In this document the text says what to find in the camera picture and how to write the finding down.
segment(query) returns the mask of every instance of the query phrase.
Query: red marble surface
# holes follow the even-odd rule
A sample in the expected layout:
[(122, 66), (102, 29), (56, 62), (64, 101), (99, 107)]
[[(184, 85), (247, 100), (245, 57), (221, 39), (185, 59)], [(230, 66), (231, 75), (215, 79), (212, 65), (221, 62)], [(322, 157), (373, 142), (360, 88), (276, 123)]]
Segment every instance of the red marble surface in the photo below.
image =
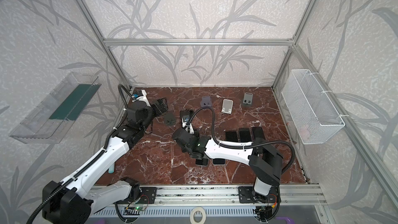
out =
[[(134, 178), (141, 184), (254, 183), (256, 176), (249, 166), (229, 160), (223, 166), (215, 166), (211, 160), (206, 167), (197, 166), (195, 159), (182, 153), (171, 139), (172, 133), (180, 127), (180, 110), (200, 108), (203, 96), (211, 96), (216, 112), (215, 134), (218, 139), (225, 140), (225, 131), (228, 130), (261, 126), (267, 140), (289, 140), (270, 87), (172, 87), (145, 90), (149, 102), (167, 98), (169, 111), (177, 119), (176, 125), (168, 127), (163, 123), (163, 117), (156, 118), (152, 134), (145, 135), (132, 150), (119, 158), (115, 163), (115, 172), (105, 172), (97, 185), (112, 184), (122, 177)], [(254, 95), (249, 108), (240, 105), (244, 93)], [(221, 112), (223, 99), (234, 101), (232, 114)], [(199, 112), (192, 124), (201, 135), (210, 136), (211, 111)], [(276, 145), (276, 148), (283, 154), (285, 165), (290, 158), (289, 148), (283, 145)], [(297, 159), (282, 175), (281, 182), (305, 183)]]

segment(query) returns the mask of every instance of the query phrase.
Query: green mat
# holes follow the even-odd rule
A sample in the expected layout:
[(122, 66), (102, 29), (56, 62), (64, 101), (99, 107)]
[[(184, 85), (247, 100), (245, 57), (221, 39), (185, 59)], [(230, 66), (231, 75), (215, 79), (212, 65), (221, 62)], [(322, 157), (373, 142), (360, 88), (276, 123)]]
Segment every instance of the green mat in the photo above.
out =
[(101, 84), (77, 85), (73, 92), (61, 103), (55, 112), (52, 113), (49, 119), (68, 119), (70, 121), (75, 121), (100, 86)]

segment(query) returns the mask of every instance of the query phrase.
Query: light blue tube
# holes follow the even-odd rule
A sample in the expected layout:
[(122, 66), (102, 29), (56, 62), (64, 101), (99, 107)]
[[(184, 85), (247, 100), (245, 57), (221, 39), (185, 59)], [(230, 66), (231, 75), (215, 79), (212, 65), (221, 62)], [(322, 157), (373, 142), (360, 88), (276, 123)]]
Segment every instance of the light blue tube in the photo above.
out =
[(108, 173), (113, 173), (115, 171), (115, 163), (112, 163), (111, 167), (108, 169)]

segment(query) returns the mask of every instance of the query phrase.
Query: floral wallpaper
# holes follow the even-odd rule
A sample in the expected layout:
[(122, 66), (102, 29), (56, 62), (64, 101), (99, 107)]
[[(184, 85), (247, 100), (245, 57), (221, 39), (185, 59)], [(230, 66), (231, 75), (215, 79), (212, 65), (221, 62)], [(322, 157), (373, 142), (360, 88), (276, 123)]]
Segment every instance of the floral wallpaper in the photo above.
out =
[[(398, 7), (396, 0), (320, 0), (298, 41), (357, 126), (398, 178)], [(342, 130), (303, 145), (276, 91), (311, 182), (320, 183), (337, 223), (398, 223), (398, 214)]]
[[(85, 0), (105, 38), (292, 38), (309, 0)], [(287, 47), (112, 47), (132, 85), (270, 86)]]
[[(49, 181), (96, 152), (119, 113), (119, 77), (73, 0), (0, 0), (0, 220), (26, 223)], [(70, 72), (101, 86), (59, 144), (8, 136)], [(39, 215), (35, 223), (47, 223)]]

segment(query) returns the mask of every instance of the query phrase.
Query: white masking tape roll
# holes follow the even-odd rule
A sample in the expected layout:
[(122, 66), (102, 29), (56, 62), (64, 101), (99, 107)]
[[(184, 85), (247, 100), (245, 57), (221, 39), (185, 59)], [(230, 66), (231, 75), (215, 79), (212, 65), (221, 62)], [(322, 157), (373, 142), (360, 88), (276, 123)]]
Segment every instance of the white masking tape roll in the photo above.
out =
[[(193, 215), (196, 212), (201, 212), (202, 214), (202, 219), (199, 222), (196, 222), (195, 219), (193, 218)], [(206, 211), (202, 207), (196, 207), (191, 211), (191, 216), (189, 217), (190, 221), (192, 224), (203, 224), (206, 221)]]

